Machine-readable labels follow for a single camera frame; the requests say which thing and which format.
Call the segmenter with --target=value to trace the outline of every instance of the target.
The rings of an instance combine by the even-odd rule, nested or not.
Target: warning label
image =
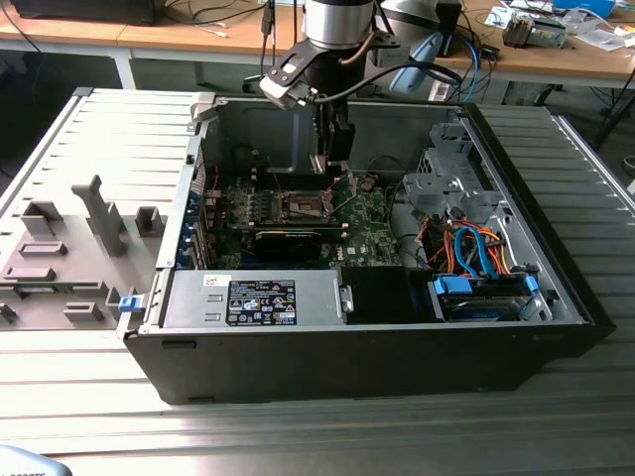
[[[228,325],[296,325],[296,282],[231,281],[226,322]]]

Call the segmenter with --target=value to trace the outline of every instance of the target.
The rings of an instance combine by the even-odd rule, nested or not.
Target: circuit board
[[[223,187],[221,193],[223,219],[217,220],[211,228],[216,242],[218,269],[275,269],[281,266],[329,269],[338,265],[400,264],[396,244],[386,222],[384,189],[380,186],[367,191],[358,188],[356,192],[348,185],[334,188],[326,206],[335,210],[332,214],[325,213],[324,209],[315,213],[315,197],[320,197],[321,190],[254,190],[245,178],[237,178]],[[257,259],[245,241],[246,236],[253,235],[249,230],[254,226],[257,229],[271,226],[286,231],[300,229],[319,234],[325,242],[321,244],[317,259],[284,264],[264,263]]]

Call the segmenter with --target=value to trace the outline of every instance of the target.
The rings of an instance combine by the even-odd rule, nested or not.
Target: floor
[[[28,72],[5,71],[0,78],[0,104],[3,121],[0,129],[0,192],[22,166],[30,152],[53,122],[77,86],[120,87],[114,62],[98,57],[26,54]],[[192,64],[181,61],[136,60],[134,71],[143,89],[197,90]],[[257,73],[256,65],[206,64],[205,80],[215,90],[240,92],[242,78]],[[489,90],[504,84],[495,81]],[[507,104],[528,103],[536,85],[515,84],[508,90]],[[564,114],[586,140],[592,139],[600,121],[599,110],[605,107],[587,87],[567,86],[549,97],[547,106],[553,113]],[[627,118],[605,142],[600,156],[625,184],[632,178],[622,169],[622,159],[635,151],[635,121]]]

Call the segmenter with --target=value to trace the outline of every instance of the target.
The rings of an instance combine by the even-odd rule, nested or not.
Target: motherboard
[[[323,183],[315,176],[237,177],[206,194],[211,267],[399,265],[385,192],[376,178],[353,173]]]

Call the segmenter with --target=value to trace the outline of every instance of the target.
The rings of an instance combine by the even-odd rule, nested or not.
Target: wooden desk
[[[136,27],[107,23],[75,22],[63,20],[27,20],[16,13],[9,0],[4,0],[7,11],[18,26],[46,53],[99,55],[115,60],[121,81],[126,88],[135,88],[131,59],[188,60],[196,62],[233,62],[257,64],[260,60],[262,13],[253,12],[227,20],[223,31],[228,38],[189,25],[177,24],[167,18],[155,27]],[[191,0],[192,8],[222,4],[223,0]],[[499,48],[500,59],[492,77],[499,80],[520,80],[540,83],[580,84],[621,87],[635,65],[632,50],[620,49],[612,53],[587,45],[569,37],[564,49],[539,47],[512,49],[503,46],[502,30],[482,25],[486,12],[496,0],[465,0],[467,16],[474,31],[487,43]],[[203,20],[218,18],[257,6],[255,0],[238,0],[235,8],[203,14]],[[189,20],[186,5],[171,9],[175,18]],[[613,21],[635,21],[635,14]],[[293,43],[293,10],[281,6],[277,9],[277,51],[288,49]],[[302,15],[298,16],[299,24]],[[30,45],[0,12],[0,50],[29,51]],[[271,53],[271,41],[267,56]],[[470,60],[465,53],[452,58],[438,59],[448,67],[463,69]]]
[[[125,25],[116,23],[75,22],[71,20],[30,20],[21,18],[9,0],[0,0],[0,2],[4,2],[4,6],[11,19],[34,43],[44,42],[116,47],[117,38],[119,38],[119,35],[121,35],[126,28]],[[1,10],[0,39],[25,42],[24,37],[9,23],[4,12]]]
[[[474,32],[487,45],[500,49],[494,78],[517,80],[515,77],[528,74],[540,76],[545,83],[579,83],[589,85],[595,79],[617,79],[624,82],[635,65],[632,49],[605,52],[569,35],[561,50],[529,47],[514,49],[503,45],[503,30],[483,25],[487,12],[498,2],[494,0],[465,0],[466,15]],[[635,21],[635,13],[625,14],[619,10],[611,17],[611,22]],[[463,18],[459,24],[466,26]],[[463,55],[455,58],[438,59],[438,63],[448,67],[469,67],[469,59]]]
[[[226,0],[192,0],[192,8],[197,10],[205,6],[225,4]],[[212,11],[200,15],[199,20],[208,20],[232,15],[239,11],[257,7],[255,1],[238,0],[236,8]],[[171,16],[183,22],[190,22],[186,5],[178,5],[170,9]],[[220,38],[197,27],[176,24],[172,20],[162,18],[152,28],[127,26],[119,35],[117,44],[125,48],[151,48],[161,50],[177,50],[187,52],[206,52],[222,54],[255,55],[260,57],[262,51],[262,34],[260,24],[262,11],[256,11],[225,21],[227,28],[207,26],[210,30],[224,32],[228,38]],[[276,50],[283,52],[294,43],[293,7],[276,8]],[[303,38],[302,11],[298,9],[298,38]],[[267,44],[267,53],[271,52],[271,38]]]

